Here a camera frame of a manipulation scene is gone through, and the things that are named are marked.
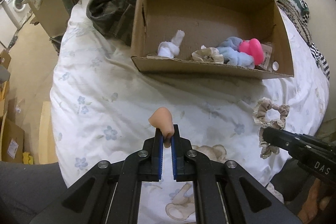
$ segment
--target washing machine door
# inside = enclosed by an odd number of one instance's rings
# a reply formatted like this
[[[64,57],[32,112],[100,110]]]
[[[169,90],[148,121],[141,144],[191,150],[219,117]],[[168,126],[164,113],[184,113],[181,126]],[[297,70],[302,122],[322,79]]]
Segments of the washing machine door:
[[[13,9],[17,13],[22,12],[26,7],[26,4],[22,4],[22,2],[23,0],[13,0]]]

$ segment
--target beige scrunchie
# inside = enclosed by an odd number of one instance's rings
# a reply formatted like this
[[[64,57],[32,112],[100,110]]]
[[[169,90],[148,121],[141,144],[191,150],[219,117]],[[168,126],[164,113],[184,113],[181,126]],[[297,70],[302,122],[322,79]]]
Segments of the beige scrunchie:
[[[280,119],[266,121],[266,112],[270,109],[274,109],[280,113]],[[260,157],[266,159],[271,156],[272,153],[279,154],[280,149],[278,147],[269,145],[264,141],[263,132],[266,127],[273,127],[276,129],[284,129],[286,125],[286,117],[289,113],[289,106],[282,104],[278,106],[273,104],[268,98],[262,98],[258,101],[256,107],[253,110],[253,119],[257,125],[260,125],[259,131],[259,147],[261,147]]]

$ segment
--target white scrap of paper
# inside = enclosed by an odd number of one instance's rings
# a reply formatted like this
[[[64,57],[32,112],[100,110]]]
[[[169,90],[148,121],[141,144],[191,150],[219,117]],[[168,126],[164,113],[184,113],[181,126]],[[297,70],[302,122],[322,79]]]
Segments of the white scrap of paper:
[[[12,139],[8,146],[7,154],[14,159],[18,147],[19,145],[17,144],[17,142]]]

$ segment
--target washing machine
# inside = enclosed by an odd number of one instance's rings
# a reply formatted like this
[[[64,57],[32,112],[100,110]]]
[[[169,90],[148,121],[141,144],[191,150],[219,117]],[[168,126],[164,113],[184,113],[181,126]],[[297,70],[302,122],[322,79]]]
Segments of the washing machine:
[[[23,0],[5,0],[3,7],[7,15],[10,17],[16,28],[21,29],[22,25],[27,21],[30,7],[23,4]]]

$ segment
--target light blue plush fabric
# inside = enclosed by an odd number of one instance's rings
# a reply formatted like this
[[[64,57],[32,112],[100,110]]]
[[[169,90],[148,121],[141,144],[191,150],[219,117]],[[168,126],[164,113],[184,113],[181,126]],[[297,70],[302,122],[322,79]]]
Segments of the light blue plush fabric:
[[[230,47],[238,51],[238,47],[243,40],[239,37],[228,37],[225,41],[219,44],[219,47]]]
[[[254,60],[251,55],[235,51],[231,47],[217,47],[217,49],[219,53],[223,55],[224,63],[232,66],[254,69]]]

